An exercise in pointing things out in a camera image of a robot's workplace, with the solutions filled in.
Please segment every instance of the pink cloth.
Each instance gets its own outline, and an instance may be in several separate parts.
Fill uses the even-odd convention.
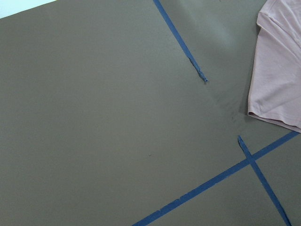
[[[257,24],[248,114],[301,132],[301,0],[268,0]]]

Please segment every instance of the blue painter's tape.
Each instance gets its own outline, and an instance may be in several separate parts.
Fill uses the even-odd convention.
[[[290,139],[297,136],[299,133],[292,131],[288,133],[287,135],[281,137],[277,141],[273,142],[272,144],[266,146],[265,148],[261,149],[257,153],[253,155],[253,158],[255,160],[261,158],[262,156],[266,155],[267,153],[271,152],[275,148],[279,147],[280,145],[284,144],[285,142],[289,141]],[[226,171],[220,173],[216,177],[208,180],[207,182],[203,183],[196,189],[186,193],[185,195],[181,196],[179,199],[174,200],[170,204],[166,205],[165,207],[161,208],[160,210],[150,214],[149,216],[145,217],[144,219],[138,221],[137,223],[133,224],[133,226],[146,226],[150,224],[151,222],[157,220],[158,218],[164,216],[165,214],[169,213],[170,211],[174,210],[175,208],[179,207],[180,205],[184,204],[188,200],[196,197],[197,195],[201,194],[205,190],[209,189],[210,187],[213,187],[217,183],[221,182],[222,180],[228,178],[232,174],[236,173],[237,171],[243,169],[247,165],[249,165],[248,159],[245,159],[241,161],[240,163],[236,164],[235,166],[232,166],[231,168],[227,169]]]
[[[273,192],[272,188],[270,187],[268,181],[266,180],[266,178],[264,177],[262,171],[260,170],[259,166],[257,165],[254,157],[251,155],[251,153],[249,152],[248,147],[246,146],[246,144],[244,143],[243,139],[238,136],[238,143],[239,146],[241,147],[241,149],[243,150],[246,158],[248,159],[249,163],[251,164],[254,172],[256,173],[257,177],[259,178],[260,182],[262,183],[264,189],[267,191],[269,197],[271,198],[271,200],[273,201],[274,205],[276,206],[278,212],[280,213],[282,219],[284,220],[284,222],[286,223],[287,226],[292,226],[290,220],[288,219],[285,210],[283,209],[281,203],[279,202],[278,198],[276,197],[275,193]]]
[[[188,47],[186,46],[184,40],[178,33],[177,29],[175,28],[173,22],[169,18],[167,12],[164,10],[163,6],[161,5],[159,0],[153,0],[155,5],[157,6],[159,12],[161,13],[163,19],[165,20],[166,24],[168,25],[169,29],[173,33],[174,37],[177,39],[179,45],[181,46],[182,50],[184,51],[185,55],[188,57],[194,68],[197,70],[198,75],[201,77],[204,82],[207,82],[207,78],[205,77],[204,73],[202,72],[201,68],[197,64],[196,60],[194,59],[193,55],[190,53]]]

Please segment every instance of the blue tape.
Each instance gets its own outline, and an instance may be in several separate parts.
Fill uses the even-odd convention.
[[[259,166],[257,165],[254,157],[251,155],[251,153],[249,152],[248,147],[246,146],[246,144],[244,143],[243,139],[238,136],[238,143],[239,146],[241,147],[241,149],[243,150],[246,158],[248,159],[249,163],[251,164],[254,172],[256,173],[258,179],[260,180],[260,182],[262,183],[264,189],[267,191],[269,197],[271,198],[271,200],[273,201],[274,205],[276,206],[278,212],[280,213],[282,219],[284,220],[284,222],[286,223],[287,226],[292,226],[290,220],[288,219],[285,210],[283,209],[281,203],[279,202],[277,196],[275,195],[275,193],[273,192],[272,188],[270,187],[268,181],[266,180],[266,178],[264,177],[262,171],[260,170]]]
[[[155,5],[157,6],[159,12],[161,13],[163,19],[165,20],[166,24],[168,25],[169,29],[173,33],[174,37],[177,39],[177,41],[178,41],[179,45],[181,46],[182,50],[184,51],[185,55],[188,57],[188,59],[190,60],[190,62],[194,66],[194,68],[197,70],[198,75],[200,76],[200,78],[202,80],[204,80],[204,82],[207,82],[208,81],[207,78],[205,77],[205,75],[202,72],[201,68],[197,64],[197,62],[194,59],[193,55],[190,53],[190,51],[189,51],[188,47],[186,46],[184,40],[182,39],[182,37],[178,33],[177,29],[175,28],[173,22],[171,21],[168,14],[164,10],[164,8],[161,5],[160,1],[159,0],[153,0],[153,1],[154,1]]]
[[[299,133],[292,131],[288,133],[287,135],[281,137],[280,139],[276,140],[272,144],[266,146],[265,148],[261,149],[257,153],[253,155],[254,159],[259,159],[266,155],[267,153],[271,152],[275,148],[279,147],[280,145],[284,144],[285,142],[289,141],[290,139],[297,136]],[[201,194],[205,190],[209,189],[210,187],[213,187],[217,183],[221,182],[222,180],[228,178],[232,174],[236,173],[237,171],[243,169],[247,165],[249,165],[250,162],[248,159],[242,160],[240,163],[236,164],[235,166],[232,166],[231,168],[225,170],[224,172],[220,173],[216,177],[208,180],[207,182],[203,183],[196,189],[186,193],[185,195],[181,196],[179,199],[174,200],[170,204],[166,205],[165,207],[161,208],[160,210],[153,212],[149,216],[145,217],[144,219],[138,221],[137,223],[133,224],[133,226],[146,226],[150,224],[151,222],[157,220],[158,218],[164,216],[165,214],[169,213],[170,211],[174,210],[175,208],[179,207],[180,205],[184,204],[185,202],[189,201],[190,199],[196,197],[197,195]]]

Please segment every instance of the blue tape strip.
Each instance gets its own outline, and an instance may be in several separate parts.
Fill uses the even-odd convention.
[[[244,143],[243,139],[240,136],[238,136],[238,143],[239,143],[239,146],[241,147],[241,149],[243,150],[246,158],[248,159],[249,163],[251,164],[253,170],[255,171],[258,179],[262,183],[264,189],[267,191],[269,197],[271,198],[274,205],[276,206],[276,208],[277,208],[278,212],[280,213],[282,219],[284,220],[284,222],[286,223],[287,226],[292,226],[292,224],[291,224],[290,220],[288,219],[288,217],[285,213],[285,210],[283,209],[283,207],[282,207],[281,203],[279,202],[277,196],[273,192],[273,190],[270,187],[268,181],[266,180],[266,178],[264,177],[262,171],[260,170],[259,166],[257,165],[255,159],[253,158],[253,156],[249,152],[248,147],[246,146],[246,144]]]
[[[164,10],[164,8],[161,5],[160,1],[159,0],[153,0],[153,1],[154,1],[155,5],[157,6],[159,12],[161,13],[163,19],[165,20],[166,24],[168,25],[169,29],[173,33],[174,37],[177,39],[178,43],[180,44],[180,46],[181,46],[182,50],[184,51],[185,55],[188,57],[188,59],[190,60],[190,62],[194,66],[194,68],[197,70],[198,75],[201,77],[202,80],[204,80],[204,82],[207,82],[208,81],[207,78],[205,77],[205,75],[202,72],[201,68],[197,64],[197,62],[194,59],[193,55],[190,53],[190,51],[189,51],[188,47],[186,46],[184,40],[182,39],[182,37],[178,33],[177,29],[175,28],[173,22],[171,21],[168,14]]]
[[[266,146],[265,148],[261,149],[257,153],[253,155],[254,159],[259,159],[266,155],[267,153],[271,152],[275,148],[279,147],[280,145],[284,144],[285,142],[289,141],[290,139],[297,136],[299,133],[292,131],[288,133],[287,135],[281,137],[277,141],[273,142],[272,144]],[[196,189],[186,193],[185,195],[181,196],[179,199],[174,200],[170,204],[166,205],[165,207],[161,208],[160,210],[150,214],[149,216],[145,217],[144,219],[138,221],[137,223],[133,224],[133,226],[146,226],[150,224],[151,222],[157,220],[158,218],[164,216],[165,214],[169,213],[170,211],[174,210],[175,208],[179,207],[180,205],[184,204],[188,200],[196,197],[197,195],[201,194],[205,190],[209,189],[210,187],[213,187],[217,183],[221,182],[222,180],[228,178],[232,174],[236,173],[237,171],[243,169],[247,165],[249,165],[248,159],[242,160],[240,163],[236,164],[235,166],[232,166],[231,168],[227,169],[223,173],[220,173],[216,177],[208,180],[207,182],[203,183]]]

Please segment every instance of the pink t-shirt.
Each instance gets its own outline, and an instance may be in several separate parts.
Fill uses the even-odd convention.
[[[257,24],[248,114],[301,132],[301,0],[267,0]]]

